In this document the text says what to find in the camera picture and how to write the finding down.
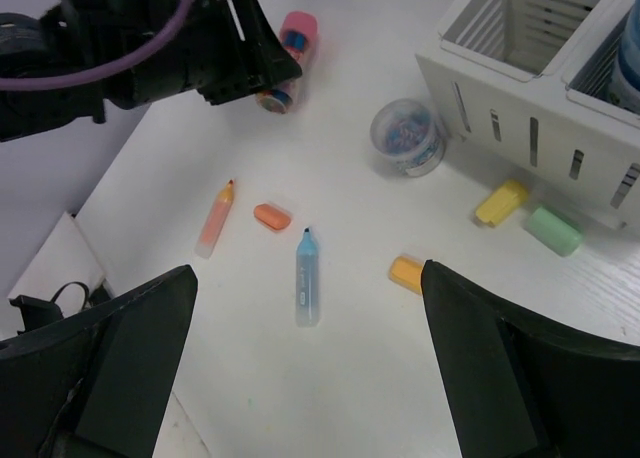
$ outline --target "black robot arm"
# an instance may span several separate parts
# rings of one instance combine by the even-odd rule
[[[65,75],[121,58],[151,40],[178,6],[178,0],[61,2],[40,20],[0,14],[0,76]],[[301,74],[258,0],[194,0],[177,37],[124,73],[74,88],[0,92],[0,142],[79,117],[104,123],[105,99],[128,110],[195,89],[218,105]]]

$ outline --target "marker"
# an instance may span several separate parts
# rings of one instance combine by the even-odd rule
[[[233,187],[234,183],[233,180],[231,180],[227,183],[227,186],[218,193],[218,197],[211,207],[211,212],[207,217],[204,228],[202,228],[200,239],[196,245],[196,254],[205,260],[211,257],[220,233],[222,232],[222,228],[224,227],[224,223],[227,221],[227,216],[229,216],[229,211],[231,211],[231,205],[233,205],[233,200],[235,199]]]
[[[296,323],[306,328],[316,326],[318,321],[318,247],[307,228],[298,245],[296,259]]]

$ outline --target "white plastic crate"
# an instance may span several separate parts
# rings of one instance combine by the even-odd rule
[[[634,1],[456,0],[418,62],[453,136],[640,229],[640,116],[600,99]]]

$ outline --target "wall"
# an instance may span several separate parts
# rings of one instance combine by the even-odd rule
[[[0,12],[39,17],[58,0],[0,0]],[[0,144],[0,299],[4,299],[63,211],[80,209],[145,110],[108,107],[90,119]]]

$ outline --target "blue marker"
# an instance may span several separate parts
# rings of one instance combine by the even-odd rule
[[[311,327],[318,321],[318,247],[307,228],[298,245],[296,259],[296,323],[300,327]]]

